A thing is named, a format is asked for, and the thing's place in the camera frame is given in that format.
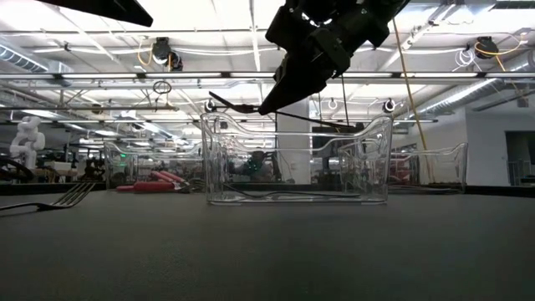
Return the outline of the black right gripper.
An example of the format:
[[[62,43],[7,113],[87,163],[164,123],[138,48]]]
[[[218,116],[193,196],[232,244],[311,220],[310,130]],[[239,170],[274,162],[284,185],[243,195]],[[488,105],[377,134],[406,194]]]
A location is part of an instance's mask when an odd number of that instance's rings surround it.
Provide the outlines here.
[[[274,113],[324,88],[328,77],[349,68],[355,51],[364,43],[377,48],[388,38],[388,23],[409,2],[285,0],[266,39],[287,53],[258,112]]]

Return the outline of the black metal fork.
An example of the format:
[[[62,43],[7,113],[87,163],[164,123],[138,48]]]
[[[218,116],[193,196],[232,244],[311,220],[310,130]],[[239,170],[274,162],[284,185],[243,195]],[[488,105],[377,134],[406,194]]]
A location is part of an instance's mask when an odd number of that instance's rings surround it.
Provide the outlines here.
[[[281,195],[296,195],[296,196],[321,196],[321,197],[339,197],[339,198],[359,198],[360,194],[329,194],[329,193],[317,193],[317,192],[303,192],[303,191],[271,191],[264,194],[250,194],[244,191],[241,191],[233,186],[223,185],[226,189],[230,191],[237,192],[243,196],[248,196],[251,198],[264,198],[268,196],[281,196]]]
[[[5,207],[0,207],[0,212],[21,207],[36,207],[38,211],[67,209],[70,207],[74,207],[78,203],[83,201],[83,199],[85,199],[87,195],[93,190],[95,185],[95,182],[77,183],[53,203],[25,202],[20,204],[13,204]]]
[[[218,94],[215,94],[215,93],[213,93],[211,91],[209,92],[209,95],[213,99],[215,99],[218,102],[222,103],[228,109],[235,110],[238,113],[242,113],[242,114],[246,114],[246,115],[259,113],[259,106],[258,105],[257,106],[255,106],[255,105],[234,105],[230,101],[228,101],[226,99],[223,99],[221,96],[219,96]],[[326,126],[334,127],[334,128],[353,129],[353,126],[350,126],[350,125],[336,124],[336,123],[327,122],[327,121],[323,121],[323,120],[314,120],[314,119],[310,119],[308,117],[303,117],[303,116],[300,116],[300,115],[293,115],[293,114],[285,113],[285,112],[282,112],[282,111],[276,111],[276,114],[284,115],[284,116],[291,117],[291,118],[298,119],[298,120],[304,120],[304,121],[312,122],[312,123],[319,124],[319,125],[326,125]]]

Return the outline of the white building column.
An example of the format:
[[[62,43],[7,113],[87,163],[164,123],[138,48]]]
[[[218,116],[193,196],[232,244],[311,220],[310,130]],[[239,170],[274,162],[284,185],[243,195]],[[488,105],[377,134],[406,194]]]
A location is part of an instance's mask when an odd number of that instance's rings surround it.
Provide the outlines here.
[[[277,132],[291,132],[294,135],[278,136],[279,166],[285,181],[292,180],[297,185],[307,185],[311,181],[308,132],[310,124],[306,120],[277,114]]]

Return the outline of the person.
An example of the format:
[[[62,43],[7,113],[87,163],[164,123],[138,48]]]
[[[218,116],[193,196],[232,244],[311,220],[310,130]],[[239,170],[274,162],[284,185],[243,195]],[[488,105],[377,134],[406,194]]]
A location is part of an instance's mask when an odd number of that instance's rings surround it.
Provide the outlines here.
[[[273,182],[275,175],[273,167],[266,163],[267,155],[261,150],[255,150],[251,156],[237,168],[241,176],[248,176],[252,182]]]

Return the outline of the clear plastic bin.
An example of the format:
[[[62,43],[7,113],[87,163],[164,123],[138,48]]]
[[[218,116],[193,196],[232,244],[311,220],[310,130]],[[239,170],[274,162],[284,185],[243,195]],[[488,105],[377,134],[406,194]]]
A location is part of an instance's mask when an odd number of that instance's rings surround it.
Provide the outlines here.
[[[291,132],[261,131],[240,125],[230,115],[207,113],[201,117],[202,156],[206,199],[213,205],[386,203],[393,120],[379,117],[353,129],[310,125],[311,181],[307,185],[285,181],[279,166],[278,136]],[[267,155],[273,167],[273,182],[252,182],[237,173],[254,151]],[[233,186],[250,194],[271,191],[303,191],[329,194],[360,194],[359,198],[281,195],[251,198],[230,191]]]
[[[463,193],[468,144],[437,150],[403,147],[391,152],[389,186],[424,193]]]
[[[138,181],[162,181],[151,175],[152,171],[168,171],[185,180],[186,184],[173,182],[170,193],[195,193],[205,191],[201,147],[180,150],[169,147],[127,147],[112,142],[104,144],[106,186],[130,186]]]

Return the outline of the white humanoid robot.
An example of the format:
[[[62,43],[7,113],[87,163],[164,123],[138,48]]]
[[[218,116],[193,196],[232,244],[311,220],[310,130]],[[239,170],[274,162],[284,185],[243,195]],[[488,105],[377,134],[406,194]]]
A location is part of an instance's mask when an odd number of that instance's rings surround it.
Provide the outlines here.
[[[44,133],[38,130],[42,120],[37,116],[25,116],[17,125],[17,134],[9,147],[12,158],[21,159],[29,170],[36,168],[37,152],[45,147]]]

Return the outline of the black table mat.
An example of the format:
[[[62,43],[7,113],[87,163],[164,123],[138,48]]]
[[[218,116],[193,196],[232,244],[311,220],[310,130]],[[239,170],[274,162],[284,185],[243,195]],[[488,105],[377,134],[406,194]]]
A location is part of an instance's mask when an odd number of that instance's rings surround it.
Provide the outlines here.
[[[535,199],[211,206],[200,195],[0,196],[0,300],[535,301]]]

